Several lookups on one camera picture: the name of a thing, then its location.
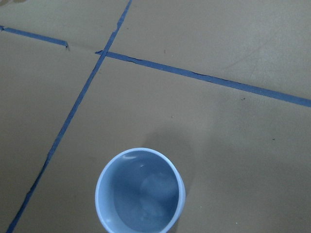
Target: floor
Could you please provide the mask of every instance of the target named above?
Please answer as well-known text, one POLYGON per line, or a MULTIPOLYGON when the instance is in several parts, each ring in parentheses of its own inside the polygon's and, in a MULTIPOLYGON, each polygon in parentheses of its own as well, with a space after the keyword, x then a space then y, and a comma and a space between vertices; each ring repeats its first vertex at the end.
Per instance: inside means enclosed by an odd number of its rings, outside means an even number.
POLYGON ((0 1, 0 231, 105 232, 118 153, 165 154, 171 233, 311 228, 311 2, 0 1))

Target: cup rim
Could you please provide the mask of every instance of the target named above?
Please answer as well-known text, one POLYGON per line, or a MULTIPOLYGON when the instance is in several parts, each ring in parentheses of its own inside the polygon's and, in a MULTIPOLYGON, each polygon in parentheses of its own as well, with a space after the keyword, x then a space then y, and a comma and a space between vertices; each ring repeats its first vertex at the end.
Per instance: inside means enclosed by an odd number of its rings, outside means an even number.
POLYGON ((128 150, 125 150, 125 151, 119 153, 113 159, 111 159, 109 161, 109 163, 102 170, 102 172, 101 172, 101 174, 100 174, 100 176, 98 178, 97 185, 96 185, 96 190, 95 190, 95 207, 96 207, 97 215, 98 215, 98 217, 100 219, 100 222, 102 223, 102 225, 105 227, 105 229, 109 233, 116 233, 112 229, 110 229, 108 224, 104 221, 104 219, 102 217, 102 214, 101 214, 101 212, 99 210, 99 188, 100 188, 103 176, 106 173, 106 171, 109 169, 109 167, 117 159, 119 159, 120 157, 124 156, 127 153, 134 152, 134 151, 146 151, 146 152, 150 152, 150 153, 153 153, 153 154, 159 156, 160 158, 162 158, 170 166, 170 168, 173 170, 173 172, 175 174, 175 177, 176 177, 176 180, 177 180, 177 183, 178 183, 178 192, 179 192, 178 204, 177 204, 175 213, 174 213, 173 217, 171 218, 171 220, 169 221, 169 223, 161 231, 159 231, 159 233, 166 233, 174 225, 174 223, 178 220, 178 218, 179 218, 179 216, 180 216, 180 214, 181 214, 181 212, 182 212, 182 210, 184 208, 185 199, 186 199, 186 190, 185 190, 185 186, 184 186, 183 180, 182 180, 180 174, 178 173, 176 167, 173 165, 173 163, 165 155, 163 155, 162 153, 160 153, 160 152, 158 152, 156 150, 153 150, 153 149, 149 149, 149 148, 132 148, 132 149, 128 149, 128 150))

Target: blue line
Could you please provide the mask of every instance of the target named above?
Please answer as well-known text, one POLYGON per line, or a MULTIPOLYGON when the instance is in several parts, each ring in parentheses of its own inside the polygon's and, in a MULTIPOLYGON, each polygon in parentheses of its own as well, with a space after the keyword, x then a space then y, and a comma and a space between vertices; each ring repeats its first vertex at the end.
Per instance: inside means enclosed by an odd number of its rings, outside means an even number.
MULTIPOLYGON (((115 37, 116 37, 116 35, 117 35, 121 25, 123 24, 123 21, 125 19, 126 13, 127 13, 128 9, 129 9, 129 7, 131 5, 131 2, 132 2, 132 0, 130 0, 128 2, 128 4, 127 4, 127 6, 126 6, 122 16, 120 17, 120 19, 118 21, 117 29, 111 34, 110 39, 108 40, 108 42, 107 42, 107 44, 105 46, 104 51, 105 50, 108 51, 110 46, 111 46, 111 44, 113 43, 113 40, 115 39, 115 37)), ((81 90, 81 92, 80 92, 76 102, 74 103, 71 111, 69 112, 69 114, 68 114, 68 116, 67 116, 67 118, 66 118, 66 120, 65 120, 65 122, 64 122, 64 124, 63 124, 63 126, 61 128, 61 130, 59 131, 59 133, 57 135, 57 138, 55 139, 55 141, 54 141, 54 143, 53 143, 53 145, 52 145, 52 147, 51 147, 51 149, 50 149, 50 151, 49 151, 49 153, 47 155, 47 159, 46 159, 46 161, 45 161, 45 163, 44 163, 44 165, 43 165, 39 175, 37 176, 33 186, 30 188, 29 192, 26 194, 26 197, 24 199, 24 202, 23 202, 22 206, 20 207, 18 213, 16 214, 15 218, 11 222, 11 224, 10 224, 8 230, 6 231, 6 233, 12 233, 13 232, 13 230, 14 230, 16 224, 18 223, 21 215, 23 214, 23 212, 24 212, 24 210, 25 210, 25 208, 26 208, 26 206, 27 206, 27 204, 28 204, 32 194, 34 193, 35 188, 37 187, 37 185, 38 185, 38 183, 39 183, 39 181, 40 181, 40 179, 41 179, 45 169, 47 168, 47 166, 48 166, 51 158, 53 157, 53 155, 54 155, 54 153, 55 153, 59 143, 61 142, 61 140, 62 140, 62 138, 63 138, 63 136, 64 136, 64 134, 65 134, 65 132, 66 132, 66 130, 67 130, 67 128, 68 128, 72 118, 73 118, 73 116, 77 112, 78 107, 79 107, 80 103, 82 102, 82 99, 85 96, 85 94, 86 94, 86 92, 87 92, 87 90, 88 90, 88 88, 89 88, 89 86, 90 86, 94 76, 96 75, 96 73, 99 70, 101 64, 103 63, 103 61, 104 61, 104 59, 106 57, 106 54, 107 54, 107 52, 102 52, 101 56, 99 57, 99 59, 98 59, 96 65, 95 65, 94 69, 92 70, 92 72, 91 72, 88 80, 86 81, 84 87, 82 88, 82 90, 81 90)))
POLYGON ((5 31, 5 32, 8 32, 8 33, 14 33, 14 34, 23 35, 23 36, 27 36, 27 37, 38 39, 38 40, 47 41, 47 42, 50 42, 50 43, 53 43, 53 44, 58 44, 58 45, 65 46, 66 48, 68 47, 68 43, 66 41, 55 39, 55 38, 44 36, 44 35, 39 35, 39 34, 35 34, 35 33, 29 33, 29 32, 17 30, 17 29, 14 29, 14 28, 6 28, 6 27, 3 27, 3 26, 0 26, 0 31, 5 31))
MULTIPOLYGON (((96 54, 102 54, 102 51, 98 51, 96 52, 96 54)), ((238 83, 238 82, 234 82, 230 80, 220 79, 220 78, 216 78, 216 77, 209 76, 209 75, 198 74, 198 73, 195 73, 189 70, 171 67, 171 66, 167 66, 167 65, 163 65, 163 64, 159 64, 155 62, 150 62, 146 60, 140 60, 140 59, 128 57, 128 56, 114 53, 114 52, 108 52, 106 56, 115 58, 118 60, 122 60, 122 61, 133 62, 137 65, 142 65, 145 67, 150 67, 150 68, 159 69, 159 70, 163 70, 163 71, 174 73, 174 74, 187 76, 187 77, 194 78, 194 79, 199 79, 202 81, 218 84, 221 86, 227 86, 227 87, 231 87, 234 89, 251 92, 254 94, 271 97, 277 100, 283 100, 286 102, 299 104, 299 105, 306 106, 306 107, 311 107, 311 100, 309 99, 292 96, 292 95, 284 94, 284 93, 277 92, 277 91, 272 91, 272 90, 261 88, 261 87, 256 87, 256 86, 251 86, 251 85, 238 83)))

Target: cup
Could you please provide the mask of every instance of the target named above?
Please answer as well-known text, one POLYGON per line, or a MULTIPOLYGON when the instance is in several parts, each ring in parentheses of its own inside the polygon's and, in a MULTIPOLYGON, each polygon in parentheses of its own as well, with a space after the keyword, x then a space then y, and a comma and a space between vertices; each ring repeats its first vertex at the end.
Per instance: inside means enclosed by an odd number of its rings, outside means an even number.
POLYGON ((97 215, 109 233, 166 233, 185 200, 177 169, 148 148, 115 156, 103 169, 95 191, 97 215))

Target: painter's tape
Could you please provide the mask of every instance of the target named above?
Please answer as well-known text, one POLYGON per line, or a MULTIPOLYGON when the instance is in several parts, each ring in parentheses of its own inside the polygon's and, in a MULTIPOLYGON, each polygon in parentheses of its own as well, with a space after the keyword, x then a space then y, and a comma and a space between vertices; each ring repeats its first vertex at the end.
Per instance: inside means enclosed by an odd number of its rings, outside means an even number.
POLYGON ((69 114, 68 114, 68 116, 67 116, 67 118, 66 118, 66 120, 65 120, 65 122, 64 122, 64 124, 63 124, 63 126, 61 128, 61 130, 59 131, 59 133, 58 133, 58 135, 57 135, 57 137, 56 137, 56 139, 55 139, 55 141, 54 141, 54 143, 53 143, 53 145, 52 145, 52 147, 51 147, 51 149, 50 149, 50 151, 49 151, 49 153, 47 155, 46 161, 45 161, 45 163, 44 163, 44 165, 43 165, 39 175, 37 176, 33 186, 30 188, 29 192, 26 194, 26 197, 24 199, 24 202, 22 203, 22 206, 20 207, 18 213, 16 214, 15 218, 11 222, 11 224, 10 224, 8 230, 6 231, 6 233, 12 233, 13 232, 15 226, 17 225, 17 223, 18 223, 18 221, 19 221, 19 219, 21 217, 21 215, 23 214, 23 212, 24 212, 24 210, 25 210, 25 208, 26 208, 26 206, 27 206, 31 196, 33 195, 33 193, 35 191, 35 188, 37 187, 37 185, 38 185, 38 183, 39 183, 39 181, 40 181, 40 179, 41 179, 41 177, 42 177, 42 175, 43 175, 43 173, 45 171, 45 169, 47 168, 47 166, 48 166, 51 158, 53 157, 53 155, 54 155, 54 153, 55 153, 59 143, 61 142, 61 140, 62 140, 62 138, 63 138, 63 136, 64 136, 68 126, 69 126, 69 124, 71 123, 71 120, 72 120, 73 116, 77 112, 78 107, 79 107, 80 103, 82 102, 82 99, 84 98, 84 96, 85 96, 85 94, 86 94, 86 92, 87 92, 87 90, 88 90, 88 88, 89 88, 89 86, 90 86, 94 76, 96 75, 96 73, 99 70, 101 64, 103 63, 103 61, 104 61, 104 59, 106 57, 107 51, 109 50, 110 46, 112 45, 113 40, 115 39, 115 37, 116 37, 116 35, 117 35, 121 25, 123 24, 123 21, 125 19, 126 13, 127 13, 128 9, 129 9, 131 3, 132 3, 132 0, 130 0, 128 2, 128 4, 127 4, 123 14, 121 15, 121 18, 118 21, 117 29, 111 34, 109 41, 107 42, 103 52, 101 53, 101 56, 99 57, 99 59, 98 59, 96 65, 95 65, 94 69, 92 70, 92 72, 91 72, 89 78, 87 79, 84 87, 82 88, 82 90, 81 90, 81 92, 80 92, 76 102, 74 103, 71 111, 69 112, 69 114))
POLYGON ((137 65, 141 65, 145 67, 150 67, 150 68, 159 69, 159 70, 163 70, 163 71, 174 73, 174 74, 187 76, 187 77, 194 78, 194 79, 199 79, 202 81, 218 84, 221 86, 227 86, 227 87, 231 87, 234 89, 251 92, 254 94, 271 97, 277 100, 283 100, 286 102, 295 103, 295 104, 303 105, 306 107, 311 107, 311 100, 309 99, 292 96, 292 95, 284 94, 284 93, 277 92, 277 91, 272 91, 272 90, 261 88, 261 87, 251 86, 251 85, 238 83, 238 82, 230 81, 226 79, 220 79, 220 78, 216 78, 216 77, 209 76, 209 75, 198 74, 198 73, 195 73, 189 70, 171 67, 171 66, 167 66, 167 65, 163 65, 163 64, 159 64, 155 62, 150 62, 146 60, 140 60, 137 58, 129 57, 129 56, 114 53, 114 52, 108 52, 106 56, 115 58, 118 60, 122 60, 122 61, 133 62, 137 65))
POLYGON ((27 36, 27 37, 38 39, 38 40, 47 41, 47 42, 50 42, 50 43, 53 43, 53 44, 58 44, 58 45, 65 46, 66 48, 68 47, 68 43, 66 41, 55 39, 55 38, 44 36, 44 35, 39 35, 39 34, 35 34, 35 33, 29 33, 29 32, 17 30, 17 29, 14 29, 14 28, 6 28, 4 26, 0 26, 0 31, 5 31, 5 32, 8 32, 8 33, 14 33, 14 34, 23 35, 23 36, 27 36))

